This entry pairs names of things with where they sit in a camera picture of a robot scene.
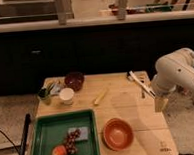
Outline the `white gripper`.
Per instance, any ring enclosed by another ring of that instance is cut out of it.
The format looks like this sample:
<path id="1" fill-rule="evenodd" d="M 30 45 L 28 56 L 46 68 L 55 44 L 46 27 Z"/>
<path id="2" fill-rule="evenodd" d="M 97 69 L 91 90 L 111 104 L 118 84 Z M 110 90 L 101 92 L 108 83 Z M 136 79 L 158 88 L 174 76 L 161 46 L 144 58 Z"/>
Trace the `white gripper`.
<path id="1" fill-rule="evenodd" d="M 175 85 L 162 75 L 154 75 L 154 78 L 151 81 L 151 88 L 157 96 L 162 96 L 173 93 Z M 167 102 L 168 99 L 166 97 L 156 97 L 154 100 L 155 111 L 162 112 L 162 110 L 166 107 Z"/>

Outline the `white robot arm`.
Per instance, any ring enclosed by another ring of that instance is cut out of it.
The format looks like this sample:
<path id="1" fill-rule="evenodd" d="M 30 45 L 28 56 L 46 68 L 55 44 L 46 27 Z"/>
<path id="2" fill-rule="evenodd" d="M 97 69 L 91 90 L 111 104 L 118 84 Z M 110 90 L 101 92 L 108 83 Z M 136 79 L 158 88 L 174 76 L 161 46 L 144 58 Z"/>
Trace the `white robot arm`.
<path id="1" fill-rule="evenodd" d="M 167 105 L 167 96 L 179 85 L 194 93 L 194 51 L 182 48 L 163 55 L 156 61 L 156 74 L 151 81 L 155 92 L 155 111 L 162 112 Z"/>

